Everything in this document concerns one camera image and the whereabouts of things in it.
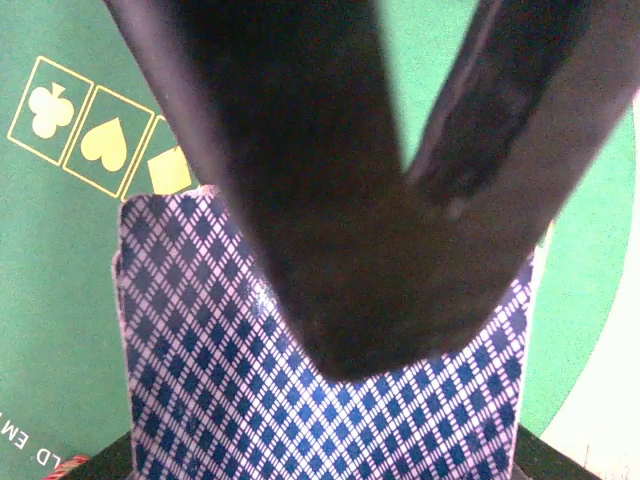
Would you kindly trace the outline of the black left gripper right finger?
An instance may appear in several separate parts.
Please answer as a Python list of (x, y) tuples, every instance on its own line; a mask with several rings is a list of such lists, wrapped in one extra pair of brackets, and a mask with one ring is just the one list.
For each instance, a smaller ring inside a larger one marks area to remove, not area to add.
[(600, 480), (600, 477), (519, 424), (514, 450), (514, 479)]

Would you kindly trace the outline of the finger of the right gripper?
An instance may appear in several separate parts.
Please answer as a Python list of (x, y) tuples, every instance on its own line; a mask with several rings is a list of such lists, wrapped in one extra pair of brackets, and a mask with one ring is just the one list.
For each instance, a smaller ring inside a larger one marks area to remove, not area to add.
[(457, 249), (527, 250), (639, 87), (635, 1), (483, 1), (409, 178)]
[(200, 180), (330, 380), (464, 348), (530, 250), (402, 173), (371, 1), (107, 5)]

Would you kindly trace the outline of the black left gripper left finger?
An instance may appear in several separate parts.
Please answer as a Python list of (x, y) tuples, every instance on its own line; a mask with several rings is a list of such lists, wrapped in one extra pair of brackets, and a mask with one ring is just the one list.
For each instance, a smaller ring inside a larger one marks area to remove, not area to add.
[(127, 432), (84, 464), (72, 469), (62, 480), (134, 479), (131, 433)]

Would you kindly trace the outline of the poker chip stack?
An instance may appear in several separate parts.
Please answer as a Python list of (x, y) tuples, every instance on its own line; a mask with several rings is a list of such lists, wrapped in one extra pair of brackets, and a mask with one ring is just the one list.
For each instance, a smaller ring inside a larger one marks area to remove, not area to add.
[(74, 455), (57, 465), (43, 480), (60, 480), (73, 470), (87, 463), (89, 459), (90, 457), (85, 454)]

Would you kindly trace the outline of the deck of grey cards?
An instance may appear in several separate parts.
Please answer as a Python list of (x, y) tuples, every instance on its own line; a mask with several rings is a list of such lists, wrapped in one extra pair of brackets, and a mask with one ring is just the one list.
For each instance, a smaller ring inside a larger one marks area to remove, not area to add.
[(530, 265), (460, 353), (335, 383), (293, 342), (218, 194), (134, 196), (119, 240), (133, 478), (510, 477)]

